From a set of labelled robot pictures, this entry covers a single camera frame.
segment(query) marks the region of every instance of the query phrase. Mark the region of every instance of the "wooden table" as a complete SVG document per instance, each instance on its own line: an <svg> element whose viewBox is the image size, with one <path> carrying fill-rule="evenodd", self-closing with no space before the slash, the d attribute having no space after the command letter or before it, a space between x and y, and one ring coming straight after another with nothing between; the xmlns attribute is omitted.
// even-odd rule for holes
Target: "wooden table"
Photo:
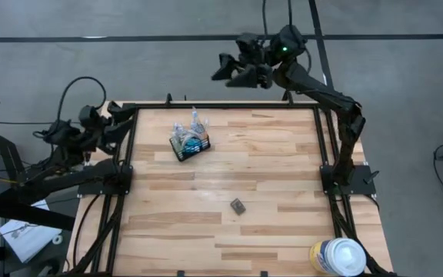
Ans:
<svg viewBox="0 0 443 277"><path fill-rule="evenodd" d="M334 232L321 191L312 110L199 109L198 114L210 121L212 148L179 162L168 138L174 122L189 125L190 110L140 110L135 174L125 198L114 275L175 275L178 270L186 275L322 275L312 268L308 251ZM325 120L322 128L329 143ZM92 156L104 158L103 153ZM361 143L354 160L365 160ZM242 215L231 209L236 198L247 209ZM91 199L80 201L75 227ZM103 196L85 220L78 260L97 235L102 203ZM352 196L351 206L358 237L379 265L392 270L377 208L362 196ZM108 241L101 270L107 251Z"/></svg>

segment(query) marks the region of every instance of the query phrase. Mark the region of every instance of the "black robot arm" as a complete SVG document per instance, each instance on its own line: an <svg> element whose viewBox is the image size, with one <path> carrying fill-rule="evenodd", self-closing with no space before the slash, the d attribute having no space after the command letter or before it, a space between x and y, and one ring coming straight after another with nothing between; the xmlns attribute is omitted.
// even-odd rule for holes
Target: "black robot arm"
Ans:
<svg viewBox="0 0 443 277"><path fill-rule="evenodd" d="M281 63L274 70L273 79L278 86L297 94L305 94L336 113L341 149L331 179L333 184L349 185L354 171L351 155L365 125L360 104L312 78L296 59Z"/></svg>

